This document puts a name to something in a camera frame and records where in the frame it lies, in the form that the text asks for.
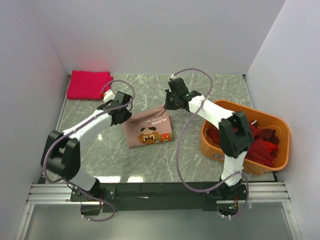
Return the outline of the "pink t shirt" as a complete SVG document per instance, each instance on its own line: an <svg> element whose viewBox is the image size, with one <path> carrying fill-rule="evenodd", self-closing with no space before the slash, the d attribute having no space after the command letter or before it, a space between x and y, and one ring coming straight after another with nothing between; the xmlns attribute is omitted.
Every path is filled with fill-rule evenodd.
<svg viewBox="0 0 320 240"><path fill-rule="evenodd" d="M133 114L124 122L124 134L129 148L171 142L174 139L172 116L163 107Z"/></svg>

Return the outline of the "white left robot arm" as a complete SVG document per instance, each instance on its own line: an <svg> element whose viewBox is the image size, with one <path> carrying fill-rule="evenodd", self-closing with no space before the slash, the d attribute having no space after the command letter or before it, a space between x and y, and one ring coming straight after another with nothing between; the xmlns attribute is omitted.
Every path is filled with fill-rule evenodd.
<svg viewBox="0 0 320 240"><path fill-rule="evenodd" d="M81 144L111 126L123 124L132 113L127 109L133 101L129 94L118 91L113 99L98 106L86 119L75 126L49 133L43 151L41 166L44 176L47 171L73 184L88 201L103 197L100 181L81 169Z"/></svg>

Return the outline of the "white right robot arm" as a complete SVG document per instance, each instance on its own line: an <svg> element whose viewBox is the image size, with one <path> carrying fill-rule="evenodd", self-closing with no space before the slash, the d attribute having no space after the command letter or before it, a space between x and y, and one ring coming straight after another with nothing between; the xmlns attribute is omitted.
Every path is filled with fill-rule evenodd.
<svg viewBox="0 0 320 240"><path fill-rule="evenodd" d="M189 91L184 80L170 76L164 107L168 110L185 110L191 113L181 129L185 133L188 125L196 116L212 124L218 130L219 146L224 153L223 171L219 183L205 188L191 187L182 176L180 181L195 193L210 193L216 189L222 198L230 200L242 185L242 172L245 157L254 142L251 125L242 111L227 110L202 95L196 90Z"/></svg>

